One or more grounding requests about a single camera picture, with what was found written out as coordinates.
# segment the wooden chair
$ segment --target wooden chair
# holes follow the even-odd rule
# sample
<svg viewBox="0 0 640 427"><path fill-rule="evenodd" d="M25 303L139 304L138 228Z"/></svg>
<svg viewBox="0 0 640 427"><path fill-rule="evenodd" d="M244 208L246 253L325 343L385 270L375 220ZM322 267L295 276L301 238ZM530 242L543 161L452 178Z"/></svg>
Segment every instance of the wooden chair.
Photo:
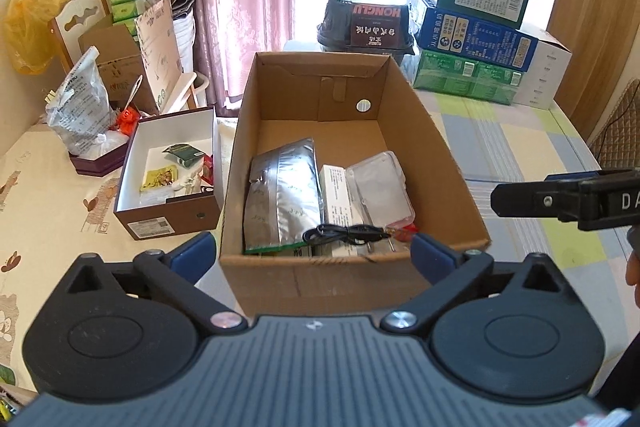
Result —
<svg viewBox="0 0 640 427"><path fill-rule="evenodd" d="M68 73L82 53L78 38L111 12L107 0L72 0L49 21L63 70Z"/></svg>

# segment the brown box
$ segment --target brown box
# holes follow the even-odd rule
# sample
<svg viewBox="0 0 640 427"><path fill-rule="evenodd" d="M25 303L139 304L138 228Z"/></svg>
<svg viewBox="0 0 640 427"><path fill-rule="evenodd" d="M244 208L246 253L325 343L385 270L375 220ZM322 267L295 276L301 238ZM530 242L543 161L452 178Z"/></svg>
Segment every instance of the brown box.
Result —
<svg viewBox="0 0 640 427"><path fill-rule="evenodd" d="M362 100L370 102L366 112L356 108ZM314 139L319 169L324 164L348 167L392 150L404 171L421 232L456 250L489 244L457 164L392 58L257 54L236 130L220 248L226 279L247 315L389 308L428 287L408 253L311 259L242 253L252 158L308 136Z"/></svg>
<svg viewBox="0 0 640 427"><path fill-rule="evenodd" d="M123 24L112 25L105 17L79 39L84 53L95 46L96 63L109 100L124 105L140 75L143 82L133 99L139 110L161 114L182 74L175 40L171 3L162 0L136 19L140 47Z"/></svg>
<svg viewBox="0 0 640 427"><path fill-rule="evenodd" d="M190 171L161 152L176 143L192 144L213 157L213 191L173 197L153 206L140 206L140 186L149 168L175 165L180 174ZM156 163L149 167L150 161ZM218 225L224 203L222 187L222 149L213 107L147 118L138 123L129 139L113 213L134 239L213 230Z"/></svg>

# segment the black clamp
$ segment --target black clamp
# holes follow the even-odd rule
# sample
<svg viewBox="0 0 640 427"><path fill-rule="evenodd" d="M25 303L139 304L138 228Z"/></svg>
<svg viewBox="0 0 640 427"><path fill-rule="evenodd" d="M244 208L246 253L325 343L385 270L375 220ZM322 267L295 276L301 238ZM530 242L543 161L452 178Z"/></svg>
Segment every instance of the black clamp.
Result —
<svg viewBox="0 0 640 427"><path fill-rule="evenodd" d="M640 223L640 169L552 174L543 182L505 183L491 194L500 217L557 217L580 230Z"/></svg>

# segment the white box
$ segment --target white box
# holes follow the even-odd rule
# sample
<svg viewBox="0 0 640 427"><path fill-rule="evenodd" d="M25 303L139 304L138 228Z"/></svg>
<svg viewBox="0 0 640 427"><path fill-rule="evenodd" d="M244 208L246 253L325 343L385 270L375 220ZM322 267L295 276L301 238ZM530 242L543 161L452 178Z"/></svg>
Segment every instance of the white box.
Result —
<svg viewBox="0 0 640 427"><path fill-rule="evenodd" d="M179 166L167 154L166 147L189 143L212 155L213 190L185 194L175 192L164 203L145 204L140 187L145 173L167 165L175 165L178 175L189 175L191 169ZM216 112L204 107L140 120L129 139L127 156L120 174L113 213L133 239L149 239L161 235L213 230L218 225L225 193L222 181L222 146Z"/></svg>
<svg viewBox="0 0 640 427"><path fill-rule="evenodd" d="M345 169L334 165L322 166L320 187L324 200L324 222L341 227L354 225ZM334 241L324 245L322 254L331 257L350 257L357 255L358 252L354 245Z"/></svg>
<svg viewBox="0 0 640 427"><path fill-rule="evenodd" d="M513 103L549 109L571 60L571 52L550 33L529 23L520 31L538 39L529 70L522 75Z"/></svg>

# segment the plastic bag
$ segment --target plastic bag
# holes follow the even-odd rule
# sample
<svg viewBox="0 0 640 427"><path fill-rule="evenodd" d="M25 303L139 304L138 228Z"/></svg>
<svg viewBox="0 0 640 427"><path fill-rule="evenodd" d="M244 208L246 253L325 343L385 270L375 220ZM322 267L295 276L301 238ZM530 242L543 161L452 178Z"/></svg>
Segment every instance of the plastic bag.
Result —
<svg viewBox="0 0 640 427"><path fill-rule="evenodd" d="M119 131L100 133L95 137L92 146L79 157L83 160L97 160L100 156L104 156L108 152L126 144L127 141L129 141L129 137Z"/></svg>
<svg viewBox="0 0 640 427"><path fill-rule="evenodd" d="M2 23L11 64L18 73L40 74L56 54L47 23L70 0L11 0Z"/></svg>
<svg viewBox="0 0 640 427"><path fill-rule="evenodd" d="M47 125L76 156L85 154L116 120L95 64L97 57L98 50L91 46L45 108Z"/></svg>

